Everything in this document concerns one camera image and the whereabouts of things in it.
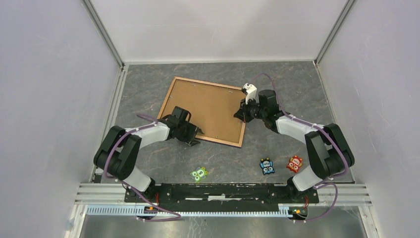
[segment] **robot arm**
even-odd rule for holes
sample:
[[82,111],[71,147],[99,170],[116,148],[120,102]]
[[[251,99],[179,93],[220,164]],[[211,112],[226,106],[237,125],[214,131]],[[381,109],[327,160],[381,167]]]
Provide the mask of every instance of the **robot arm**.
[[[121,150],[113,153],[107,172],[137,190],[145,192],[150,185],[154,185],[155,181],[135,166],[139,150],[152,143],[172,138],[177,138],[190,146],[199,144],[195,140],[195,136],[198,132],[203,132],[197,126],[189,123],[188,116],[191,117],[189,111],[175,107],[172,114],[159,119],[156,126],[139,130],[127,136],[119,145],[122,147]],[[110,151],[119,138],[130,130],[132,128],[111,127],[94,157],[94,164],[104,169]]]
[[[244,122],[262,119],[268,129],[291,136],[306,144],[310,166],[288,179],[287,186],[291,195],[304,192],[327,177],[344,170],[342,159],[337,151],[331,148],[331,144],[325,136],[313,126],[292,120],[293,115],[286,116],[279,109],[273,90],[260,91],[258,103],[255,100],[255,86],[246,84],[242,91],[247,96],[241,101],[240,108],[234,117]],[[334,140],[343,153],[348,166],[352,166],[354,157],[340,127],[333,123],[327,126],[317,124],[317,126]]]

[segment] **green toy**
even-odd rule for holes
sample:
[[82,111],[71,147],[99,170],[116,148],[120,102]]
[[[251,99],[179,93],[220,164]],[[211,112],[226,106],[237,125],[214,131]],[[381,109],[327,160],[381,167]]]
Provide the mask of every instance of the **green toy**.
[[195,171],[192,171],[190,173],[191,177],[194,179],[195,182],[200,182],[208,174],[209,173],[207,172],[205,167],[198,167]]

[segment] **cork board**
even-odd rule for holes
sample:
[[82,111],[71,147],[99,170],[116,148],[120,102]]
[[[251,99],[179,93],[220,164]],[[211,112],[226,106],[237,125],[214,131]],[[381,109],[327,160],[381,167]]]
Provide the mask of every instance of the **cork board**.
[[245,123],[234,118],[245,94],[240,87],[175,77],[158,118],[171,114],[175,106],[191,112],[190,122],[203,130],[197,139],[241,147]]

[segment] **gray table surface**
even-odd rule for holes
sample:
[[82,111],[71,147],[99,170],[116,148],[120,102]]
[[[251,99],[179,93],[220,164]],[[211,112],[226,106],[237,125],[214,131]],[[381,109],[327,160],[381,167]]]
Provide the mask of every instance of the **gray table surface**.
[[[273,77],[286,110],[318,124],[333,122],[321,81],[312,62],[238,62],[195,64],[130,65],[120,101],[116,125],[135,127],[147,124],[136,113],[158,116],[175,76],[242,87],[252,77],[266,72]],[[271,89],[264,77],[254,84],[259,90]],[[173,139],[143,148],[137,167],[157,183],[190,183],[189,173],[205,166],[209,171],[203,182],[286,182],[294,175],[286,168],[291,156],[303,158],[308,166],[306,146],[301,142],[264,127],[260,120],[246,125],[242,148],[212,142],[189,147]],[[259,161],[269,157],[275,173],[263,176]],[[336,181],[353,181],[347,174]]]

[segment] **white wall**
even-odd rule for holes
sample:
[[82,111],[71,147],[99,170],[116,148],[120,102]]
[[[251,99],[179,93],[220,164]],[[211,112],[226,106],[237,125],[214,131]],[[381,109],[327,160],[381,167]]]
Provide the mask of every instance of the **white wall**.
[[313,60],[346,0],[92,0],[124,61]]
[[357,1],[320,65],[384,237],[419,237],[420,1]]
[[79,0],[0,1],[0,237],[63,237],[117,74]]

